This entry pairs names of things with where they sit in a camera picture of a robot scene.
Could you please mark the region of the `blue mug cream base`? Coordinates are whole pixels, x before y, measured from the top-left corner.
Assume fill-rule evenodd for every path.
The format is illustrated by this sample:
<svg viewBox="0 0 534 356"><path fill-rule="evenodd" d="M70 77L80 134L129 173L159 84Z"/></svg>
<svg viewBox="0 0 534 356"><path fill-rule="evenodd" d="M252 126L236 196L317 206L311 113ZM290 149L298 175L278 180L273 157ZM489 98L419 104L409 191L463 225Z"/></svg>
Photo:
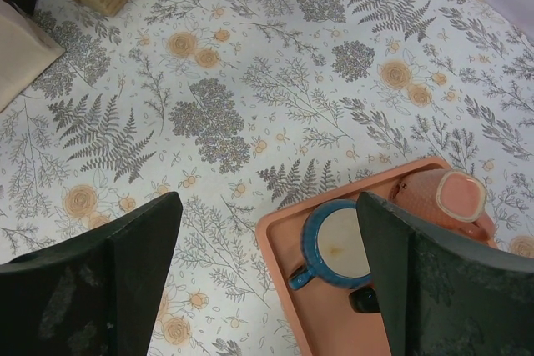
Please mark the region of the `blue mug cream base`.
<svg viewBox="0 0 534 356"><path fill-rule="evenodd" d="M347 289L371 283L355 200L335 199L315 208L301 230L300 250L304 262L288 278L293 290L314 278Z"/></svg>

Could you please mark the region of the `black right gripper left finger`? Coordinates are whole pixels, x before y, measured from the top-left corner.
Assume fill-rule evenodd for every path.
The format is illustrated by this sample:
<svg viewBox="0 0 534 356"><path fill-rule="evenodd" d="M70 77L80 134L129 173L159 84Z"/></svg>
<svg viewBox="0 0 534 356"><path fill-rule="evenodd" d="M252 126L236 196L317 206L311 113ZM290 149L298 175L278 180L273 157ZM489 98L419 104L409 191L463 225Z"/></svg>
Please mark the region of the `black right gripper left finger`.
<svg viewBox="0 0 534 356"><path fill-rule="evenodd" d="M1 266L3 355L145 355L183 205L166 193Z"/></svg>

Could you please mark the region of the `orange mug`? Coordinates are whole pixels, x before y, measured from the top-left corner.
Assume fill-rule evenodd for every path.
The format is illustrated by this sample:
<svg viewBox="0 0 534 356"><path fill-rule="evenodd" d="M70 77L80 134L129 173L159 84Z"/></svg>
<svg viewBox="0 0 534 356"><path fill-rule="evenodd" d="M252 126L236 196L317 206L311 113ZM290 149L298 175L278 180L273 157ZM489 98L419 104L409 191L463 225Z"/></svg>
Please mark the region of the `orange mug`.
<svg viewBox="0 0 534 356"><path fill-rule="evenodd" d="M349 295L350 306L357 313L379 313L380 305L372 287L358 288Z"/></svg>

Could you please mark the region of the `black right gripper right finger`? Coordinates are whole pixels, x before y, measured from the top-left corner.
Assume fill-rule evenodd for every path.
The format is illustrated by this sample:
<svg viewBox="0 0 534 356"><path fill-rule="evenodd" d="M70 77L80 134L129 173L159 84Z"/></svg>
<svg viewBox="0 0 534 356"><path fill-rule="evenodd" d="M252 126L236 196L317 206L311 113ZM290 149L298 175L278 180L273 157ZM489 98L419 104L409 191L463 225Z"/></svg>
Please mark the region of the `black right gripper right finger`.
<svg viewBox="0 0 534 356"><path fill-rule="evenodd" d="M531 355L533 262L363 192L357 216L394 355Z"/></svg>

